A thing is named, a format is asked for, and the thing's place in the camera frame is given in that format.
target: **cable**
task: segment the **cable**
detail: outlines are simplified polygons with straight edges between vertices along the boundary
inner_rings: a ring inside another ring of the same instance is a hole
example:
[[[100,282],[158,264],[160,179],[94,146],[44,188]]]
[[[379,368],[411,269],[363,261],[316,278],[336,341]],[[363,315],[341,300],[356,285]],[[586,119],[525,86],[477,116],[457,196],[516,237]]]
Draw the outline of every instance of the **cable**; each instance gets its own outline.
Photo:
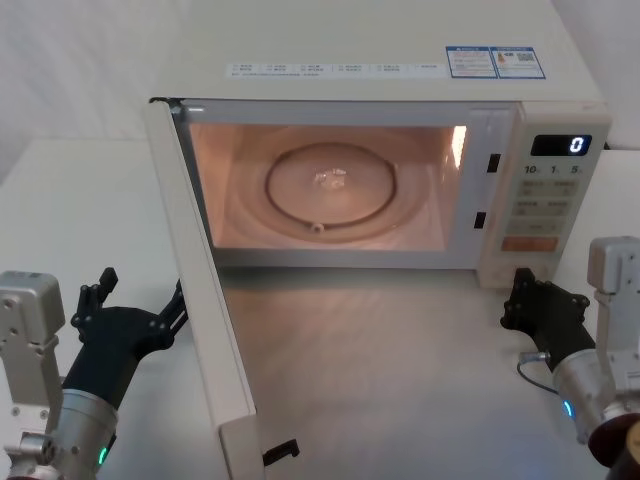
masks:
[[[541,388],[542,390],[545,390],[549,393],[553,393],[554,395],[559,395],[558,391],[554,388],[551,387],[547,387],[546,385],[543,385],[542,383],[538,383],[535,380],[532,380],[531,378],[529,378],[523,371],[522,371],[522,365],[524,365],[521,362],[518,362],[518,365],[516,366],[516,370],[518,371],[518,375],[520,375],[525,381],[529,382],[531,385],[534,385],[538,388]]]

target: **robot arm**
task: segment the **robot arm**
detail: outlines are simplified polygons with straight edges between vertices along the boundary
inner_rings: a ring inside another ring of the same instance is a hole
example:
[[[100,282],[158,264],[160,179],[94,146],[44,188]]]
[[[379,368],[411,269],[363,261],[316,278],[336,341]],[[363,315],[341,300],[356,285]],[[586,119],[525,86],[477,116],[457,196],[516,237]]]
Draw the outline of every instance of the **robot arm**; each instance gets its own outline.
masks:
[[[180,284],[159,314],[102,308],[118,278],[106,269],[80,291],[71,323],[84,344],[60,385],[53,348],[64,325],[51,275],[0,275],[0,347],[14,402],[8,479],[94,480],[115,441],[117,409],[140,360],[169,348],[187,321]]]
[[[528,269],[516,273],[501,320],[545,354],[578,441],[611,468],[612,480],[640,478],[633,476],[640,469],[639,260],[639,239],[592,242],[588,281],[600,304],[596,342],[583,326],[588,299],[539,282]]]

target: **digital display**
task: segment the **digital display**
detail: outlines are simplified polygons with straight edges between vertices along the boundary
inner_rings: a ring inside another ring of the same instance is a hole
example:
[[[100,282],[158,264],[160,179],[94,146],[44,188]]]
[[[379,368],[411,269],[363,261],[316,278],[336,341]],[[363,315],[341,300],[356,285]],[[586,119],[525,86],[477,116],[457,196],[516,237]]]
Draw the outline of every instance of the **digital display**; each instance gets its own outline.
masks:
[[[582,157],[589,151],[591,135],[538,135],[532,157]]]

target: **microwave oven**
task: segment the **microwave oven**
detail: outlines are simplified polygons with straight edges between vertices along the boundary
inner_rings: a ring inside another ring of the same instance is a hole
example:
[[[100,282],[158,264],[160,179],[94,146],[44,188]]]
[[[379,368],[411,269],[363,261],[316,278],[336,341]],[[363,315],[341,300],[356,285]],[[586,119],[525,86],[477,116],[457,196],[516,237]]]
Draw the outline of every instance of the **microwave oven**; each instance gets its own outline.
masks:
[[[245,478],[255,425],[234,422],[255,409],[219,269],[550,279],[611,119],[549,0],[192,13],[145,120],[213,424]]]

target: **microwave top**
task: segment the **microwave top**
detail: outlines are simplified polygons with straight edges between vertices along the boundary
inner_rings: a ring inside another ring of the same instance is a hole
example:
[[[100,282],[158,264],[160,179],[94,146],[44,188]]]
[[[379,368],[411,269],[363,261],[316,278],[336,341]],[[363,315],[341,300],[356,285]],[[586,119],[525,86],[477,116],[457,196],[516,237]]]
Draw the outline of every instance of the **microwave top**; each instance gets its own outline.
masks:
[[[602,103],[551,0],[194,0],[155,97]]]

